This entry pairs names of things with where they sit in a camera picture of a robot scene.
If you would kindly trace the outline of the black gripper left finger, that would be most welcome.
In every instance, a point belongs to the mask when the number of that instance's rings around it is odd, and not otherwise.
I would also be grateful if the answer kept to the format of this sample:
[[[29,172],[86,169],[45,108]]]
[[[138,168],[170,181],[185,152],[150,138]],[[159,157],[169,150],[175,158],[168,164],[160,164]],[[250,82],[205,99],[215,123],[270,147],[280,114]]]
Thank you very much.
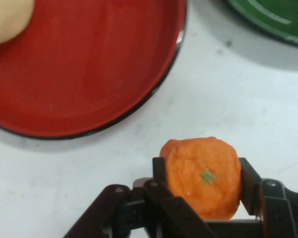
[[[140,186],[105,187],[65,234],[67,238],[128,238],[143,228],[150,238],[210,238],[212,230],[183,198],[166,187],[163,158]]]

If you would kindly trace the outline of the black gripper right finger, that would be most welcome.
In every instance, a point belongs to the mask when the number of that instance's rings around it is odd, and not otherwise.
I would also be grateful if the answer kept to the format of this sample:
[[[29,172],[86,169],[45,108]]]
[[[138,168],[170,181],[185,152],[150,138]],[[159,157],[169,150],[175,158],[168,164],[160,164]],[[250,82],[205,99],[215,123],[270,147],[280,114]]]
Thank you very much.
[[[298,192],[279,180],[261,178],[245,158],[241,164],[241,202],[262,224],[265,238],[298,238]]]

